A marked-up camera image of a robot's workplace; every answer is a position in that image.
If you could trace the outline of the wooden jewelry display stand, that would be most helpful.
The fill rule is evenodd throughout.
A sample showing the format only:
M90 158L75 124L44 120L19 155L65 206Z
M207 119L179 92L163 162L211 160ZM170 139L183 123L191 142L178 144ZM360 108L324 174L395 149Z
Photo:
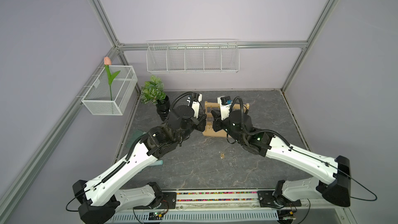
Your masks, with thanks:
M230 99L230 97L229 96L226 96L226 97L227 97L226 102L228 104L232 103L232 100ZM217 132L213 129L214 118L211 113L211 110L220 111L220 105L223 104L222 102L224 101L221 98L224 98L224 96L218 97L217 103L212 103L212 102L207 102L207 101L205 102L205 114L207 116L207 119L206 119L206 128L205 128L205 131L203 132L204 136L224 137L227 134L226 129L223 129L223 130L220 130ZM243 104L243 108L244 108L244 113L247 114L250 106L249 106L249 104ZM239 103L236 103L233 106L233 111L240 112L240 104ZM237 132L239 134L238 127L232 128L232 131Z

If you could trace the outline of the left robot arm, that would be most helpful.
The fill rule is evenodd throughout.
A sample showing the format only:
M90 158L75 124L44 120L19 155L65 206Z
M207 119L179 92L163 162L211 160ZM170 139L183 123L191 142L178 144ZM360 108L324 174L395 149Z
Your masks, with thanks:
M127 154L92 180L73 184L76 210L85 224L104 224L117 212L135 207L157 208L164 194L155 182L123 190L136 174L175 150L195 130L203 132L206 117L201 109L202 95L185 92L171 104L167 118L139 136Z

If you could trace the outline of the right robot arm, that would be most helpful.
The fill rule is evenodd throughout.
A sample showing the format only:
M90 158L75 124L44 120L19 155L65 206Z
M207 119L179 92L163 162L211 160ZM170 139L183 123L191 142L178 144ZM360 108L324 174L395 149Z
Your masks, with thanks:
M221 96L217 99L218 110L212 110L212 128L224 130L228 138L244 150L262 157L275 159L311 175L302 180L280 180L271 194L260 198L263 207L276 209L301 199L324 199L339 206L350 207L351 176L350 160L322 156L290 144L281 134L268 129L258 129L252 124L243 100L237 96Z

